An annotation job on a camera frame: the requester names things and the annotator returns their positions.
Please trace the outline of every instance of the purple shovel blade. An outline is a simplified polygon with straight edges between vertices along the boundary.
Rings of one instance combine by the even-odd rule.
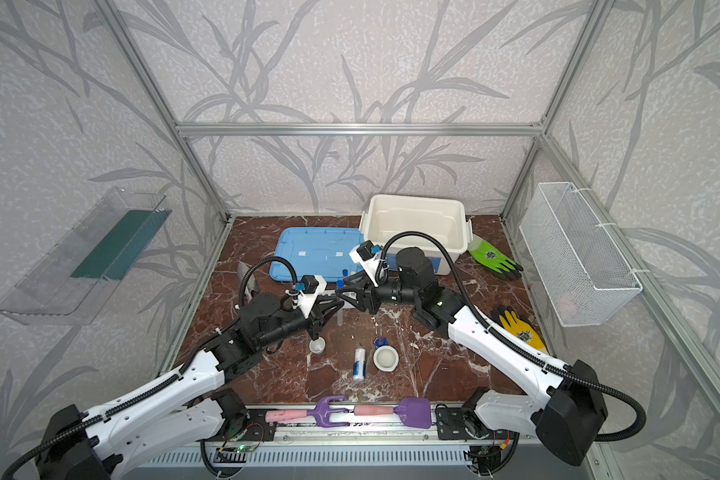
[[[400,405],[394,408],[394,413],[400,416],[400,420],[405,426],[414,428],[432,426],[432,409],[426,398],[404,398],[400,401]]]

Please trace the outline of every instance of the blue lid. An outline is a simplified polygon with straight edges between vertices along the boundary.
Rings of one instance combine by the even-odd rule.
[[[363,241],[356,228],[292,226],[280,234],[275,255],[288,260],[299,279],[304,275],[322,275],[326,282],[336,282],[361,269],[349,258],[349,251]],[[291,280],[288,269],[278,262],[272,263],[269,276],[278,282]]]

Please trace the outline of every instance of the brown table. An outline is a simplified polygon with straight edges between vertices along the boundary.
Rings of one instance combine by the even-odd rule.
[[[510,249],[499,218],[472,216],[472,230],[502,252]],[[237,303],[240,283],[237,264],[251,265],[274,254],[283,229],[289,226],[356,227],[359,216],[268,216],[237,217],[222,250],[192,325],[184,339],[177,364],[189,351],[209,338],[215,328],[232,321],[230,305]],[[456,262],[458,273],[474,304],[483,312],[496,305],[512,305],[525,314],[540,332],[522,280],[504,282],[463,254]],[[256,273],[262,292],[282,294],[283,284],[269,278],[269,266]],[[452,276],[438,276],[440,283],[455,289]],[[502,393],[521,393],[511,380],[466,348],[429,332],[411,315],[410,306],[384,306],[371,316],[354,309],[344,310],[344,324],[332,320],[322,332],[326,350],[313,355],[305,332],[284,341],[280,350],[264,357],[259,365],[223,388],[233,388],[246,403],[314,402],[331,394],[345,394],[354,402],[394,402],[406,396],[432,402],[462,402],[475,388],[489,386]],[[400,355],[398,368],[380,372],[371,358],[373,341],[385,336]],[[352,381],[355,348],[368,351],[365,381]]]

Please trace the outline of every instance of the pink handle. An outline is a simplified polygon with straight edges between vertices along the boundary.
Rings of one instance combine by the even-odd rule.
[[[264,419],[267,422],[283,422],[285,420],[304,418],[306,416],[307,410],[269,410],[264,416]]]
[[[355,415],[391,415],[394,407],[380,405],[358,405],[355,407]]]

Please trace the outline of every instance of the wallpaper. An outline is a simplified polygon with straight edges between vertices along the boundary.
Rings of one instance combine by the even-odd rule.
[[[172,213],[90,325],[0,314],[0,474],[58,408],[152,377],[222,226],[92,18],[88,2],[0,2],[0,297],[113,186]]]
[[[185,122],[535,122],[590,0],[116,0]]]
[[[720,1],[612,11],[553,134],[720,364]]]
[[[358,213],[378,193],[460,200],[499,214],[525,137],[205,137],[203,167],[233,213]]]
[[[648,421],[632,438],[612,442],[619,474],[629,480],[720,479],[720,419],[698,392],[671,344],[665,341],[641,296],[600,326],[563,328],[534,267],[519,225],[539,182],[564,181],[544,153],[538,155],[520,196],[506,217],[514,253],[525,270],[545,340],[566,362],[583,360],[601,383],[634,397]],[[602,432],[634,420],[631,408],[606,396],[608,419]]]

